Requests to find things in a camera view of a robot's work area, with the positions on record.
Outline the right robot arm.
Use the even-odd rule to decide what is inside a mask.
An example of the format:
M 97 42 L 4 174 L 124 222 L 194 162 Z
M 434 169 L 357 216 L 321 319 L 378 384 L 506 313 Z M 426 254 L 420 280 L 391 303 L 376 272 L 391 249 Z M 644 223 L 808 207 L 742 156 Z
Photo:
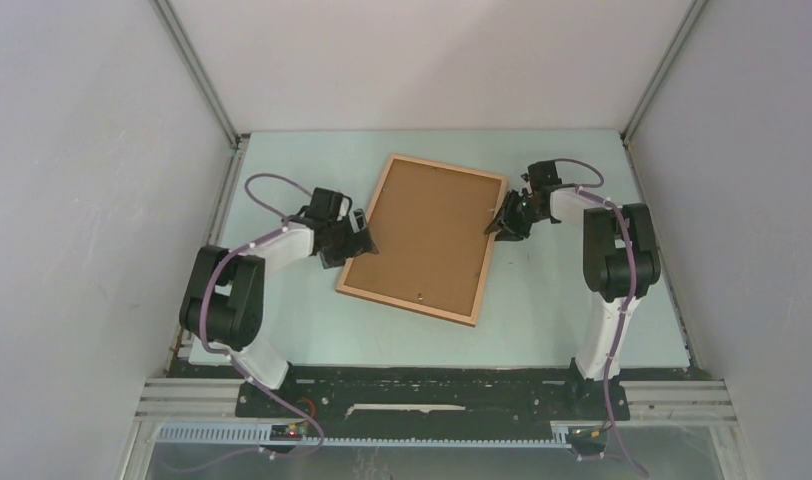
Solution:
M 499 242 L 529 238 L 534 224 L 576 226 L 582 234 L 582 274 L 592 309 L 574 366 L 583 378 L 563 392 L 567 411 L 588 418 L 604 403 L 591 380 L 610 380 L 630 319 L 661 273 L 649 207 L 618 204 L 594 192 L 605 183 L 595 167 L 576 159 L 543 160 L 527 167 L 525 186 L 506 193 L 485 233 Z

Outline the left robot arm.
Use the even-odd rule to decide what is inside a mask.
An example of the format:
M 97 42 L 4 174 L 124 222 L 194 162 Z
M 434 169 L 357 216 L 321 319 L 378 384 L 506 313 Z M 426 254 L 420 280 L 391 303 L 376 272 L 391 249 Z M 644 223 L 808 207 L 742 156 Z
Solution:
M 179 311 L 179 324 L 203 349 L 220 355 L 249 382 L 263 386 L 260 404 L 286 416 L 298 403 L 286 382 L 291 365 L 262 331 L 266 280 L 286 267 L 318 257 L 325 269 L 375 254 L 369 221 L 351 197 L 324 188 L 281 225 L 234 249 L 205 245 L 196 255 Z

